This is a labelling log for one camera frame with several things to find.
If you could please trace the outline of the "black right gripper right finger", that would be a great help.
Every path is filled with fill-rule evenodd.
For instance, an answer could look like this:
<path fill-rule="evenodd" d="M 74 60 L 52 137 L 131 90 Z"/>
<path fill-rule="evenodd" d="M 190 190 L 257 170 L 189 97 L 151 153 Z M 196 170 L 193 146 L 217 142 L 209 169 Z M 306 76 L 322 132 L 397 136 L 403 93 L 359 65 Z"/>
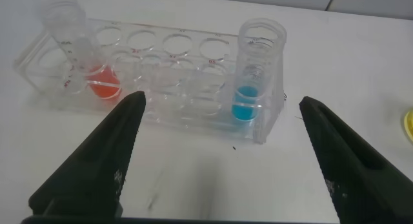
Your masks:
<path fill-rule="evenodd" d="M 412 181 L 322 102 L 299 109 L 341 223 L 412 223 Z"/>

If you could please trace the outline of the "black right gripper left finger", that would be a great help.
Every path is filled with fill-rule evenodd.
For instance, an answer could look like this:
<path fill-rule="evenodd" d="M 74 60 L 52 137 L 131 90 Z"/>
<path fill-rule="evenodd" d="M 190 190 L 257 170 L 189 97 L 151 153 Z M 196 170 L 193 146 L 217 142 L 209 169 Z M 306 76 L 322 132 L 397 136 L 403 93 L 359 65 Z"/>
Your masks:
<path fill-rule="evenodd" d="M 145 105 L 142 91 L 124 97 L 32 194 L 28 200 L 32 212 L 43 216 L 117 216 Z"/>

